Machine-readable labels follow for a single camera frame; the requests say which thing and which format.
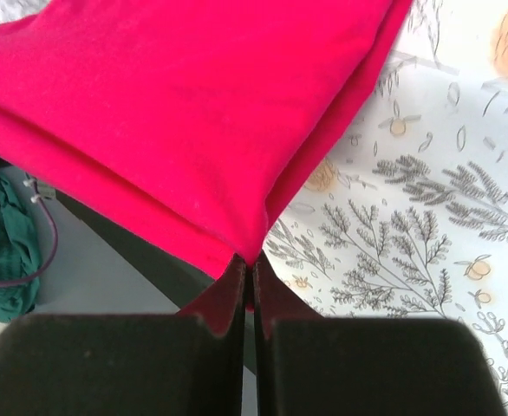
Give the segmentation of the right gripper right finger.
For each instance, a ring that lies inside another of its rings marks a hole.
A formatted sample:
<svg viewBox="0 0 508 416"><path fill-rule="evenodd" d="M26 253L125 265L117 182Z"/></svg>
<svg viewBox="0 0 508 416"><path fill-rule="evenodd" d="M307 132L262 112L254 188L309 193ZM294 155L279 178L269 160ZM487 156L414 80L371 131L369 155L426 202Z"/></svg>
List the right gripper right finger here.
<svg viewBox="0 0 508 416"><path fill-rule="evenodd" d="M328 318L252 270L262 415L502 415L470 330L447 319Z"/></svg>

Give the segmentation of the magenta t shirt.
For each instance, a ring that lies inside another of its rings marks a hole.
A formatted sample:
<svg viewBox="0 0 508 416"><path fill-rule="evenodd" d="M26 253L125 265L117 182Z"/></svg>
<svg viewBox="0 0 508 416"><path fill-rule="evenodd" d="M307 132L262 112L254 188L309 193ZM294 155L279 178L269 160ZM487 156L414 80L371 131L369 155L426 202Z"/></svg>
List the magenta t shirt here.
<svg viewBox="0 0 508 416"><path fill-rule="evenodd" d="M221 276L374 90L408 1L53 1L0 24L0 157Z"/></svg>

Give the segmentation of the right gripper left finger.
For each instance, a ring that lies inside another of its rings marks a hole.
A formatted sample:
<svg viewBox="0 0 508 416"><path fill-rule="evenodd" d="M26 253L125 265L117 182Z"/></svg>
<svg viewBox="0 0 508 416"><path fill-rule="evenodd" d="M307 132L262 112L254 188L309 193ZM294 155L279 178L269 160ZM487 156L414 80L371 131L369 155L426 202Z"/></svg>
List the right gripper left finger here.
<svg viewBox="0 0 508 416"><path fill-rule="evenodd" d="M0 415L238 415L246 266L173 315L21 317L0 334Z"/></svg>

